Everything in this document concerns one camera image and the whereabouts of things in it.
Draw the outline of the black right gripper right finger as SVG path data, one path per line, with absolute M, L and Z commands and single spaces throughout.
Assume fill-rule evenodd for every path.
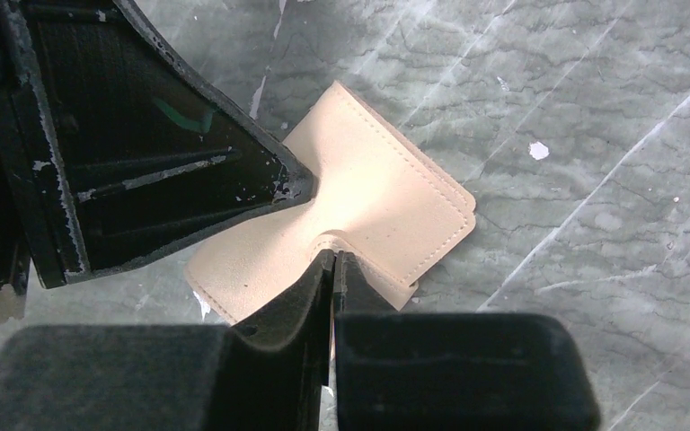
M 395 312 L 356 257 L 336 256 L 333 344 L 342 430 L 596 430 L 578 346 L 521 312 Z

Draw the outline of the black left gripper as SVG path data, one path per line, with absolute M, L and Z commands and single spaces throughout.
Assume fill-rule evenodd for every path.
M 314 175 L 132 1 L 0 1 L 0 292 L 140 268 Z

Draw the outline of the beige leather card holder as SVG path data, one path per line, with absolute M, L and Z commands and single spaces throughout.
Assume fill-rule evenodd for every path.
M 367 282 L 401 309 L 475 227 L 472 194 L 340 82 L 284 143 L 314 174 L 313 198 L 213 235 L 184 269 L 231 324 L 290 287 L 323 250 L 355 254 Z

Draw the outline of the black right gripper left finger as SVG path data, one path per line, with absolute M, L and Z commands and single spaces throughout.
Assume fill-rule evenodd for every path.
M 336 257 L 226 325 L 38 326 L 0 350 L 0 430 L 315 430 Z

